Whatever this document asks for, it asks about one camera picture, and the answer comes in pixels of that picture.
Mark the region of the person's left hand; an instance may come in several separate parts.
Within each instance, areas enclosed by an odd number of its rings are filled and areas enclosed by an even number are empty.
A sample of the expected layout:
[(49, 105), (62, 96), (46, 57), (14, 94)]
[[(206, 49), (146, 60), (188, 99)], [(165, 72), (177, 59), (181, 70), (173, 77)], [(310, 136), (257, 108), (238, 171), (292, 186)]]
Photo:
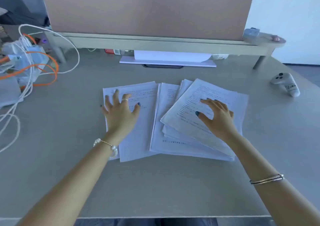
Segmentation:
[(108, 115), (105, 115), (107, 121), (107, 133), (112, 134), (117, 139), (122, 141), (134, 128), (138, 116), (132, 114), (133, 111), (129, 107), (129, 99), (131, 94), (124, 94), (122, 96), (119, 107), (113, 107), (113, 103), (110, 102), (109, 96), (105, 96), (104, 106), (108, 111)]

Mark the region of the person's right hand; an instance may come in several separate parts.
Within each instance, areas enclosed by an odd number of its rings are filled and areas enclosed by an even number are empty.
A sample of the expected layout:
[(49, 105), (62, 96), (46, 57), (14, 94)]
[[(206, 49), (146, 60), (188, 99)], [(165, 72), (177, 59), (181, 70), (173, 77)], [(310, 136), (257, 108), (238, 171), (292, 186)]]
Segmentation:
[(212, 125), (209, 130), (217, 138), (231, 145), (234, 138), (239, 135), (233, 122), (234, 113), (229, 110), (226, 104), (216, 99), (201, 99), (200, 102), (209, 106), (213, 111)]

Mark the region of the printed white paper sheet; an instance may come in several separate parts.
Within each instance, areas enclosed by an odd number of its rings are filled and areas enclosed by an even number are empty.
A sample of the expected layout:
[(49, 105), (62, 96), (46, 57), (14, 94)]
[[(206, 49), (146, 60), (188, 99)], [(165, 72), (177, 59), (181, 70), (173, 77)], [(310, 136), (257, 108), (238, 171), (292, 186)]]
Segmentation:
[(242, 134), (242, 124), (249, 101), (249, 95), (223, 89), (201, 79), (178, 93), (177, 101), (161, 118), (164, 134), (181, 141), (178, 153), (195, 157), (234, 161), (235, 154), (221, 139), (217, 138), (202, 122), (196, 112), (201, 112), (212, 119), (211, 108), (201, 100), (218, 100), (234, 112), (234, 124)]
[(128, 86), (103, 88), (103, 98), (108, 95), (111, 104), (113, 104), (112, 96), (114, 92), (119, 90), (119, 101), (121, 101), (124, 94), (131, 94), (128, 101), (130, 111), (134, 110), (134, 106), (137, 103), (141, 105), (139, 117), (134, 129), (120, 143), (118, 155), (111, 158), (111, 160), (119, 159), (120, 162), (128, 162), (156, 154), (155, 152), (150, 152), (149, 148), (153, 131), (158, 87), (159, 85), (155, 82), (146, 82)]

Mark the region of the person's right forearm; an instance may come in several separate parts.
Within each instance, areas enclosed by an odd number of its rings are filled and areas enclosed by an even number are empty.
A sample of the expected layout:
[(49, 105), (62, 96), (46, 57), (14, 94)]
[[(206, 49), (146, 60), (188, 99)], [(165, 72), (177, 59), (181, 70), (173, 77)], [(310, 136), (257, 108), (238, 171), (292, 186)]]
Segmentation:
[(219, 135), (235, 153), (277, 226), (320, 226), (320, 211), (237, 131)]

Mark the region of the person's left forearm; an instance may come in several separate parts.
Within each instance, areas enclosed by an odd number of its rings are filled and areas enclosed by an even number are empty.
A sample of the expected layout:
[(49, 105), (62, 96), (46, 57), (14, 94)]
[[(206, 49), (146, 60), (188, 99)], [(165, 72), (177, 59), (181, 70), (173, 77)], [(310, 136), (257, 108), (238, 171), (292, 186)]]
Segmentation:
[(103, 169), (129, 130), (108, 131), (16, 226), (73, 226)]

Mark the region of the pile of white papers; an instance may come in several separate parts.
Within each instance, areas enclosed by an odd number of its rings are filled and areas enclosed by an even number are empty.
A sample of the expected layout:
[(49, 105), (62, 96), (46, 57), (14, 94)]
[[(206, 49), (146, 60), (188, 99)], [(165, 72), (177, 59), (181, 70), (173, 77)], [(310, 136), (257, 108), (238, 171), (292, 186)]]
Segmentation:
[(151, 152), (168, 155), (234, 161), (234, 157), (230, 157), (220, 151), (198, 143), (196, 140), (187, 140), (186, 137), (183, 136), (178, 139), (172, 138), (164, 133), (168, 128), (161, 123), (160, 119), (192, 83), (193, 81), (184, 79), (179, 86), (168, 83), (160, 83), (158, 85), (154, 124), (149, 150)]

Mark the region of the bottle with red label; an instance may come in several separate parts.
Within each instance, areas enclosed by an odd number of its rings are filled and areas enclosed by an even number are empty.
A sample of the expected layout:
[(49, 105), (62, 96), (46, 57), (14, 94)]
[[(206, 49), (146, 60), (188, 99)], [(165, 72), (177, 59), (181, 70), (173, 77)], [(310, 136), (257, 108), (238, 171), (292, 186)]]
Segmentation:
[(104, 49), (107, 54), (114, 54), (120, 56), (134, 56), (134, 50), (119, 50), (119, 49)]

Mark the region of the blank white curled paper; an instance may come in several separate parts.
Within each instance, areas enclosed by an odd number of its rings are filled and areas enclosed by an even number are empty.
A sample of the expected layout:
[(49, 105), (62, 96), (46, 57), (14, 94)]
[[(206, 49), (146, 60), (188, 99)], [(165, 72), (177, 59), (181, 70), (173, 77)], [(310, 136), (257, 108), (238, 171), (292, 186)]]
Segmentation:
[(209, 53), (134, 50), (136, 60), (146, 61), (204, 62), (211, 56)]

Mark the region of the beige desk shelf riser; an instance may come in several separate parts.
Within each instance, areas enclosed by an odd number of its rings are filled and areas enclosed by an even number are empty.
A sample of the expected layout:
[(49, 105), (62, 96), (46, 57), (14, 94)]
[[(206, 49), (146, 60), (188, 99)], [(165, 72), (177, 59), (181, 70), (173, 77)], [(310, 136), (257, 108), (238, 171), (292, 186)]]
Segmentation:
[(55, 33), (48, 30), (46, 37), (62, 62), (64, 52), (61, 48), (75, 49), (119, 49), (141, 51), (172, 51), (207, 54), (254, 55), (259, 56), (253, 69), (258, 69), (272, 55), (275, 49), (286, 44), (273, 42), (271, 34), (260, 33), (256, 40), (247, 43), (243, 40), (213, 40), (195, 38), (148, 37), (111, 34)]

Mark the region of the silver bangle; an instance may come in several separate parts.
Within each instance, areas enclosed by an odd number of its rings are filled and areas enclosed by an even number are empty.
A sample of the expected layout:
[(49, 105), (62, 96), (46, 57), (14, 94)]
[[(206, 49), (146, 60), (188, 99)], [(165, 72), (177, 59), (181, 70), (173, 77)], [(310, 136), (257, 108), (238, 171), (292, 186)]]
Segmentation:
[(251, 185), (266, 184), (266, 183), (279, 181), (279, 180), (283, 180), (283, 179), (285, 179), (283, 174), (277, 174), (275, 176), (268, 177), (268, 178), (262, 179), (262, 180), (256, 180), (256, 181), (250, 180), (250, 184)]

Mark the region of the white handheld controller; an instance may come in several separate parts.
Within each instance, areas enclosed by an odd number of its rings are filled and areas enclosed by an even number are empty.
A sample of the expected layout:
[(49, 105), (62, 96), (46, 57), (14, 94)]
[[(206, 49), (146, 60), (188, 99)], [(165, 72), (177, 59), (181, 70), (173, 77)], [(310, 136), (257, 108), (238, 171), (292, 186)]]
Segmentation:
[(278, 73), (271, 80), (271, 84), (283, 87), (291, 97), (300, 96), (300, 90), (290, 73)]

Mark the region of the brown desk divider panel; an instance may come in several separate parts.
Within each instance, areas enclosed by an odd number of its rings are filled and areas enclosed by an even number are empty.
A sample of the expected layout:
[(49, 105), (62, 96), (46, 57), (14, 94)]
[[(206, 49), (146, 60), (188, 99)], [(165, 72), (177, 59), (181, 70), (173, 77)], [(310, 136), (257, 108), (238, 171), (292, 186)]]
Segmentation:
[(242, 39), (252, 0), (44, 0), (56, 32)]

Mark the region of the small grey device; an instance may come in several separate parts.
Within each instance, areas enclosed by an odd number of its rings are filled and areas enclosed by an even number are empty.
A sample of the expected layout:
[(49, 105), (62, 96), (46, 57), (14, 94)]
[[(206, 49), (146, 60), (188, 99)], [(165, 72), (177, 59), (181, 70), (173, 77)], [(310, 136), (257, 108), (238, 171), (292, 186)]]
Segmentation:
[(250, 43), (258, 38), (260, 34), (260, 29), (258, 28), (246, 28), (243, 32), (242, 40), (244, 42)]

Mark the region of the person's blue jeans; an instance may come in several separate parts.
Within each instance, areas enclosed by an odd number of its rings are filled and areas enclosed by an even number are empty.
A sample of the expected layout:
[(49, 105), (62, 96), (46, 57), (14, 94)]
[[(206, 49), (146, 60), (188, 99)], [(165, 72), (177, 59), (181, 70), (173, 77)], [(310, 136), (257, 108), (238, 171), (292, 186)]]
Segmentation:
[(131, 218), (114, 220), (113, 226), (219, 226), (216, 218)]

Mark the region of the dark grey chair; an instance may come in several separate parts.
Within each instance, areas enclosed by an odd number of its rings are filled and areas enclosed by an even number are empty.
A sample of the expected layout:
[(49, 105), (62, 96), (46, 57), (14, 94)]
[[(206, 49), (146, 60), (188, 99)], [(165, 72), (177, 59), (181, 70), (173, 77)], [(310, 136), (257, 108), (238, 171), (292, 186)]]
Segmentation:
[(49, 26), (44, 0), (0, 0), (0, 25)]

